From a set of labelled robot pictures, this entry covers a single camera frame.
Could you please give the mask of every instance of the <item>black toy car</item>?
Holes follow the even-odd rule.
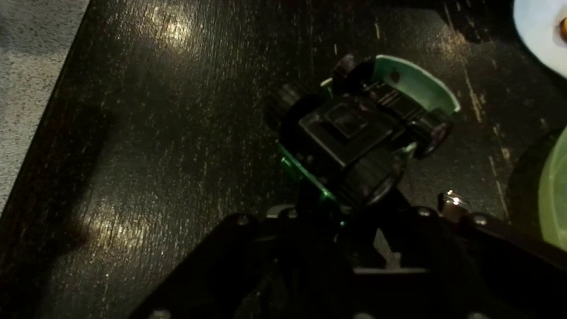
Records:
[[[323,196],[367,207],[449,134],[454,93],[418,65],[378,54],[358,65],[346,56],[316,92],[282,86],[266,106],[284,162]]]

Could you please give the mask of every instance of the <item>toy car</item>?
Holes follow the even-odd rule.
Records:
[[[310,93],[282,86],[266,104],[284,162],[349,207],[379,201],[411,157],[447,138],[459,100],[422,67],[388,54],[348,54]]]

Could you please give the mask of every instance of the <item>white plate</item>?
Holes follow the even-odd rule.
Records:
[[[567,42],[558,31],[567,15],[567,0],[516,0],[514,21],[519,37],[550,69],[567,77]]]

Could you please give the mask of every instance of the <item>dark wooden table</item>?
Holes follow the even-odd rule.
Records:
[[[291,201],[261,99],[344,53],[390,53],[465,109],[401,187],[537,232],[566,81],[525,51],[512,1],[92,0],[0,221],[0,317],[124,317],[224,216]]]

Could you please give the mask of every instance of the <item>table surface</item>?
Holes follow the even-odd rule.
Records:
[[[454,187],[537,232],[567,86],[512,1],[92,0],[0,219],[2,317],[124,317],[224,216],[293,201],[261,100],[346,53],[410,58],[465,106],[411,201]]]

